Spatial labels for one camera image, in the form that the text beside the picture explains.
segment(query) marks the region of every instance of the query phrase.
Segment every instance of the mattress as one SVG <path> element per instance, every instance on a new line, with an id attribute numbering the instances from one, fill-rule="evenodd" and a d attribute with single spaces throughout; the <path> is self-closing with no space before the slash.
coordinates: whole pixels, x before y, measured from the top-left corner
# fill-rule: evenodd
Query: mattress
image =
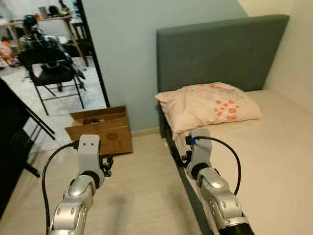
<path id="1" fill-rule="evenodd" d="M 255 233 L 308 234 L 313 231 L 312 115 L 270 91 L 248 94 L 260 106 L 260 120 L 204 128 L 232 146 L 241 160 L 238 197 Z M 184 144 L 186 135 L 188 132 L 174 140 L 181 156 L 189 149 Z M 235 158 L 224 146 L 212 144 L 212 165 L 233 191 L 237 181 Z M 195 181 L 189 181 L 196 190 Z"/>

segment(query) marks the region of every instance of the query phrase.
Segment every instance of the black cable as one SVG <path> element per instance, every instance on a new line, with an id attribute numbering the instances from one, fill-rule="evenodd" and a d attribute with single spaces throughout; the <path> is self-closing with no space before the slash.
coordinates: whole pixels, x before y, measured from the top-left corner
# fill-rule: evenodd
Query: black cable
<path id="1" fill-rule="evenodd" d="M 43 170 L 43 174 L 42 174 L 42 178 L 41 178 L 41 186 L 42 186 L 42 190 L 43 190 L 43 196 L 44 196 L 44 202 L 45 202 L 45 222 L 46 222 L 46 235 L 49 232 L 49 227 L 50 227 L 50 210 L 49 210 L 49 201 L 48 201 L 48 197 L 47 197 L 47 193 L 45 190 L 45 173 L 47 171 L 48 165 L 51 162 L 51 160 L 54 158 L 54 156 L 60 152 L 62 149 L 65 149 L 67 147 L 72 147 L 75 146 L 75 143 L 69 143 L 66 144 L 62 147 L 60 147 L 59 149 L 57 149 L 54 153 L 52 153 L 52 155 L 49 157 L 48 161 L 46 162 L 45 166 L 44 166 L 44 170 Z"/>
<path id="2" fill-rule="evenodd" d="M 221 143 L 222 145 L 224 145 L 225 147 L 227 147 L 231 152 L 232 154 L 235 156 L 236 158 L 236 162 L 237 162 L 237 167 L 238 167 L 238 179 L 237 179 L 237 185 L 236 185 L 236 189 L 234 191 L 234 194 L 237 195 L 238 193 L 238 190 L 239 190 L 239 187 L 240 187 L 240 182 L 241 182 L 241 164 L 240 164 L 240 160 L 239 160 L 239 157 L 237 155 L 237 153 L 235 152 L 235 150 L 230 147 L 227 143 L 225 143 L 224 141 L 222 140 L 219 140 L 217 138 L 213 138 L 213 137 L 208 137 L 208 136 L 196 136 L 196 137 L 193 137 L 191 139 L 191 142 L 194 142 L 195 140 L 200 140 L 200 139 L 205 139 L 205 140 L 211 140 L 211 141 L 216 141 L 218 143 Z"/>

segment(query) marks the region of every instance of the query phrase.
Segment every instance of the pillow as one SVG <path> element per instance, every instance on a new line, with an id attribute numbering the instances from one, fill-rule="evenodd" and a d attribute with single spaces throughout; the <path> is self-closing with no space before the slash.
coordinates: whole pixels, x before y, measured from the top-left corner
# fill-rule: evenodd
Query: pillow
<path id="1" fill-rule="evenodd" d="M 157 94 L 173 139 L 184 131 L 221 122 L 259 119 L 258 105 L 243 91 L 215 82 Z"/>

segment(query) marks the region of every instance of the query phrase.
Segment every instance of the open cardboard box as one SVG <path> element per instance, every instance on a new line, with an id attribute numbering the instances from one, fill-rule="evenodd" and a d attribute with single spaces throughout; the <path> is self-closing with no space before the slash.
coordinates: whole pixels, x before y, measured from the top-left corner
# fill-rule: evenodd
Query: open cardboard box
<path id="1" fill-rule="evenodd" d="M 100 156 L 133 151 L 126 106 L 83 111 L 70 115 L 73 118 L 73 124 L 65 129 L 73 141 L 79 140 L 83 134 L 96 134 L 101 140 Z"/>

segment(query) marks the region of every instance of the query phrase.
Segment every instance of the black chair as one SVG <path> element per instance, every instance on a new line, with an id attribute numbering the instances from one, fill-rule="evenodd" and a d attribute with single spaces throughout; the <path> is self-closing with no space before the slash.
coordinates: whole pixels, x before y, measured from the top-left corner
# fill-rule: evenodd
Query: black chair
<path id="1" fill-rule="evenodd" d="M 45 107 L 45 104 L 44 104 L 45 100 L 58 99 L 58 98 L 78 95 L 83 109 L 85 108 L 83 101 L 82 101 L 82 98 L 81 98 L 81 95 L 79 93 L 78 84 L 77 84 L 76 79 L 75 79 L 75 77 L 77 77 L 77 79 L 79 80 L 79 77 L 77 76 L 75 70 L 71 66 L 72 62 L 67 59 L 66 55 L 60 49 L 41 47 L 41 48 L 36 48 L 36 49 L 22 50 L 18 54 L 17 59 L 28 70 L 29 77 L 31 78 L 32 82 L 35 85 L 35 89 L 38 93 L 40 101 L 41 101 L 41 103 L 45 109 L 45 113 L 47 115 L 49 115 L 49 113 L 48 113 L 48 111 Z M 33 72 L 32 65 L 34 65 L 34 64 L 53 64 L 53 63 L 58 63 L 59 66 L 54 67 L 52 69 L 43 69 L 43 71 L 41 72 L 41 74 L 38 77 L 35 76 L 35 74 Z M 77 93 L 75 93 L 75 94 L 56 96 L 55 93 L 53 93 L 51 91 L 52 89 L 56 89 L 56 88 L 48 88 L 47 87 L 47 85 L 60 84 L 63 82 L 69 82 L 71 80 L 74 81 L 74 84 L 64 86 L 64 87 L 75 86 L 76 90 L 77 90 Z M 37 88 L 39 86 L 44 86 L 54 97 L 42 99 L 42 97 L 39 93 L 39 90 Z"/>

